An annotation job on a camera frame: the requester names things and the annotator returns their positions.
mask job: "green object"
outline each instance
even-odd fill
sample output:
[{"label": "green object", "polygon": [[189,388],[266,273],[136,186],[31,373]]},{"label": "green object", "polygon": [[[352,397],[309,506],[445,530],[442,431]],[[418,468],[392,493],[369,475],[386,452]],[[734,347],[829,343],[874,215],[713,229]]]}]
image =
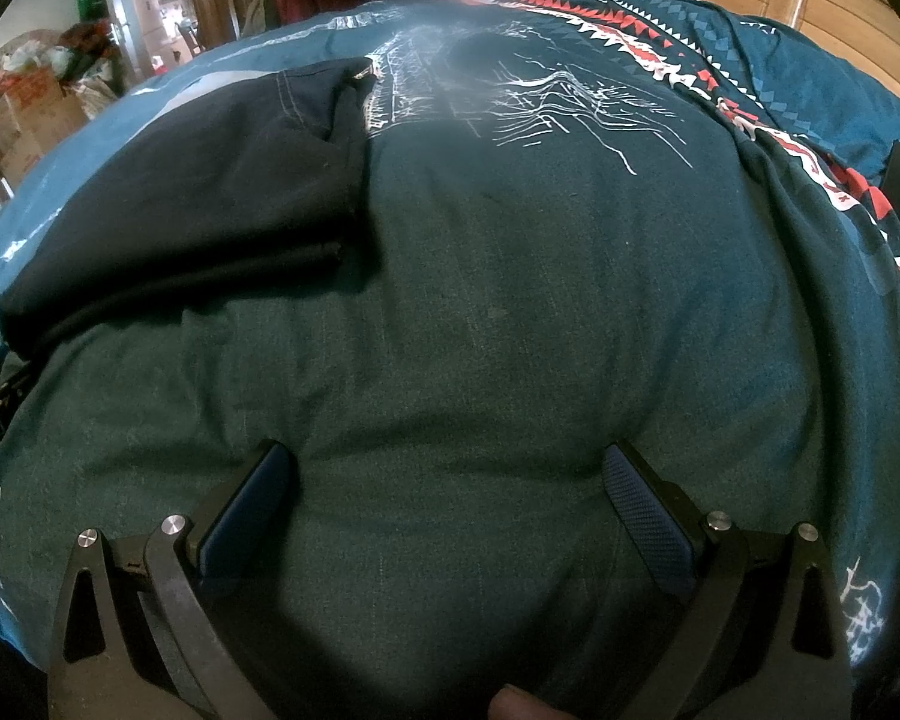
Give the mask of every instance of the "green object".
[{"label": "green object", "polygon": [[106,0],[77,0],[77,13],[82,22],[105,19],[109,15]]}]

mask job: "metal screw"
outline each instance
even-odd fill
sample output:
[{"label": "metal screw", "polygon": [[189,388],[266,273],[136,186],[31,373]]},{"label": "metal screw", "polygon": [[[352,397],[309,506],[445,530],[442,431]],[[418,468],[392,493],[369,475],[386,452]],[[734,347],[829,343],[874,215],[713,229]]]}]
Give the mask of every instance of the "metal screw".
[{"label": "metal screw", "polygon": [[83,533],[77,536],[77,545],[82,546],[83,549],[86,549],[89,546],[92,546],[97,542],[97,537],[100,534],[97,533],[93,528],[87,528]]},{"label": "metal screw", "polygon": [[713,531],[728,531],[733,520],[726,512],[711,512],[706,516],[706,526]]},{"label": "metal screw", "polygon": [[797,533],[804,541],[816,541],[820,537],[820,532],[809,522],[802,522],[797,527]]},{"label": "metal screw", "polygon": [[186,517],[183,517],[183,514],[171,514],[160,525],[160,530],[166,533],[167,536],[173,536],[174,533],[182,531],[183,526],[186,524],[187,520]]}]

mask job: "cardboard box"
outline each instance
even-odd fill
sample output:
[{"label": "cardboard box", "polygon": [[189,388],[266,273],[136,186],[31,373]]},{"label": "cardboard box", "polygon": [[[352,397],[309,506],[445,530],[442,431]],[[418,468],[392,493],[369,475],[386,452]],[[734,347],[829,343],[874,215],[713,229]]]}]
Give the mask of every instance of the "cardboard box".
[{"label": "cardboard box", "polygon": [[87,117],[76,97],[65,97],[49,68],[21,79],[0,98],[0,170],[16,189],[29,170]]}]

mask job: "human thumb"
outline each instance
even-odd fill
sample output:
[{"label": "human thumb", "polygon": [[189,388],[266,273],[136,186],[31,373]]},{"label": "human thumb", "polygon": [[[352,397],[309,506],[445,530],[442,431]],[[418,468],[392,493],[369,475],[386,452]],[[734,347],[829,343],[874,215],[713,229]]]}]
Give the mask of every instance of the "human thumb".
[{"label": "human thumb", "polygon": [[490,701],[487,720],[576,720],[566,712],[544,704],[526,690],[504,685]]}]

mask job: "green fabric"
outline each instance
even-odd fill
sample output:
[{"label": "green fabric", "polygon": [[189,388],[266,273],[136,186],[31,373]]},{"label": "green fabric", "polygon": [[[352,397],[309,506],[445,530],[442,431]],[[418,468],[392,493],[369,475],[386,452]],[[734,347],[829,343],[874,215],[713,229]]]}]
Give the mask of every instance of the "green fabric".
[{"label": "green fabric", "polygon": [[[504,28],[458,61],[556,61]],[[593,45],[559,61],[596,63]],[[262,437],[298,456],[303,492],[214,616],[276,709],[466,717],[508,680],[591,716],[674,614],[602,493],[617,437],[704,511],[817,522],[838,584],[856,557],[886,589],[893,258],[775,143],[624,77],[679,150],[569,118],[524,148],[421,116],[371,141],[371,234],[332,279],[59,348],[0,447],[2,623],[31,659],[77,533],[189,511]]]}]

